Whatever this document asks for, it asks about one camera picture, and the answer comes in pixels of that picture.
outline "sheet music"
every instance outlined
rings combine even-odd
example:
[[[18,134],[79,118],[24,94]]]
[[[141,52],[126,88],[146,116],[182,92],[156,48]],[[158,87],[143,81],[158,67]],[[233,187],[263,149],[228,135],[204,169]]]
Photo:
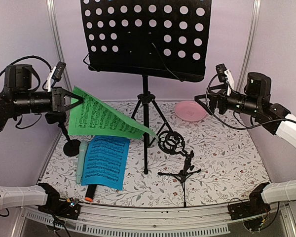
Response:
[[[129,142],[123,137],[95,136],[85,157],[82,185],[100,184],[122,190]]]
[[[108,135],[140,139],[146,132],[157,138],[149,128],[105,104],[78,87],[74,94],[82,96],[84,102],[70,110],[69,135]]]

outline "green sheet music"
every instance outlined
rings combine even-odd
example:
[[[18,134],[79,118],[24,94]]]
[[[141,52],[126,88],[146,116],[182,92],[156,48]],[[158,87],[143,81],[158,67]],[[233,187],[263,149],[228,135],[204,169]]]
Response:
[[[151,129],[76,86],[74,94],[83,97],[84,102],[70,110],[69,135],[107,135],[140,139],[146,132],[157,138]]]

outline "floral tablecloth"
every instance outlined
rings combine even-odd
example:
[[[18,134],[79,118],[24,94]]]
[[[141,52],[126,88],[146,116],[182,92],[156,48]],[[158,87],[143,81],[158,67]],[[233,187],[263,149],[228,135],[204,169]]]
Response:
[[[131,116],[135,102],[110,102],[109,105]],[[162,112],[174,131],[186,141],[186,149],[194,150],[192,164],[195,170],[186,182],[188,206],[199,206],[229,202],[232,198],[247,199],[250,191],[258,184],[269,180],[261,158],[248,132],[225,127],[214,117],[206,116],[199,122],[186,122],[174,113],[175,102],[158,102]],[[162,119],[153,106],[149,107],[150,127],[157,131]],[[220,116],[225,122],[241,126],[231,112]],[[143,119],[139,108],[137,121]],[[80,140],[91,141],[92,136],[77,136]],[[75,182],[76,157],[63,153],[66,140],[61,137],[41,182],[52,185],[63,198],[84,199],[87,186]],[[184,157],[164,154],[155,142],[148,149],[148,175],[143,174],[143,140],[131,140],[126,165],[123,190],[98,186],[94,202],[115,206],[176,207],[183,205],[183,191],[180,183],[158,172],[179,172]]]

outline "pink plate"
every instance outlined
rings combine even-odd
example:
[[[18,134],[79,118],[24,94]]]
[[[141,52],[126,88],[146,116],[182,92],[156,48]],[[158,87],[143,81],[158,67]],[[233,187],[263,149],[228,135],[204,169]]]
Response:
[[[205,109],[195,101],[181,101],[174,107],[176,115],[188,122],[197,122],[206,116]]]

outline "blue paper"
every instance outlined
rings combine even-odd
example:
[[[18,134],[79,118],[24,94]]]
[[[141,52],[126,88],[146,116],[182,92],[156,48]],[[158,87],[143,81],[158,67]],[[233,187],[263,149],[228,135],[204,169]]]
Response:
[[[100,184],[123,190],[128,138],[95,136],[84,161],[82,185]]]

